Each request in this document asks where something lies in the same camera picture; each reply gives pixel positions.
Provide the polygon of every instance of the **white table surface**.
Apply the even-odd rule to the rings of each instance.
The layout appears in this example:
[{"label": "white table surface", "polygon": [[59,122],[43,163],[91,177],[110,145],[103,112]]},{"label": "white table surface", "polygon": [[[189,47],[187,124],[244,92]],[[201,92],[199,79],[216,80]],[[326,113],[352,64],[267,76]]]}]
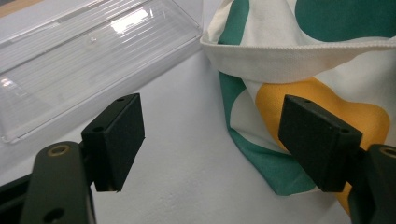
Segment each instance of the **white table surface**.
[{"label": "white table surface", "polygon": [[[205,25],[220,0],[205,1]],[[138,90],[146,140],[119,193],[96,193],[98,223],[350,223],[332,194],[276,196],[226,130],[217,71],[202,51]],[[28,174],[37,139],[79,142],[89,123],[62,136],[0,145],[0,185]]]}]

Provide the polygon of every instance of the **transparent plastic box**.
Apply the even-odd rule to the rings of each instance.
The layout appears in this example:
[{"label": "transparent plastic box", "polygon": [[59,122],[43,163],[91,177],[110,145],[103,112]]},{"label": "transparent plastic box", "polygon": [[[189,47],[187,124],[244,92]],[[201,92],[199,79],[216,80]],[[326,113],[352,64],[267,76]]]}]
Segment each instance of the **transparent plastic box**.
[{"label": "transparent plastic box", "polygon": [[65,114],[93,116],[114,100],[106,92],[126,81],[137,90],[198,50],[202,26],[199,0],[110,0],[0,35],[2,140],[17,142]]}]

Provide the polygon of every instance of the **screw hole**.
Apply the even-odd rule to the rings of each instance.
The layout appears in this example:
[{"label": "screw hole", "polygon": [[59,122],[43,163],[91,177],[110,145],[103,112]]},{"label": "screw hole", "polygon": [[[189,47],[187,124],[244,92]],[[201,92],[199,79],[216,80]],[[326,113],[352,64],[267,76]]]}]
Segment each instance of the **screw hole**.
[{"label": "screw hole", "polygon": [[381,147],[380,151],[393,159],[396,159],[396,149],[390,147]]},{"label": "screw hole", "polygon": [[51,157],[57,157],[57,156],[62,156],[64,153],[66,153],[70,149],[70,146],[68,145],[58,145],[50,150],[48,150],[47,154]]},{"label": "screw hole", "polygon": [[96,127],[96,128],[93,129],[93,131],[96,132],[96,133],[99,133],[99,132],[101,132],[103,129],[104,129],[103,127]]},{"label": "screw hole", "polygon": [[44,216],[43,221],[45,223],[57,223],[63,216],[64,210],[62,208],[55,208]]}]

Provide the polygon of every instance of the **cloth bag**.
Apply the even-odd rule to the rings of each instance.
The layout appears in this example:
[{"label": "cloth bag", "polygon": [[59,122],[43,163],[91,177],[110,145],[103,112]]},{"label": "cloth bag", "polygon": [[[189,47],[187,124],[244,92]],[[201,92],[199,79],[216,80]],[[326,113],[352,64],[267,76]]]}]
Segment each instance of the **cloth bag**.
[{"label": "cloth bag", "polygon": [[230,135],[276,194],[316,188],[277,138],[285,94],[360,130],[364,149],[396,146],[396,1],[223,0],[201,44]]}]

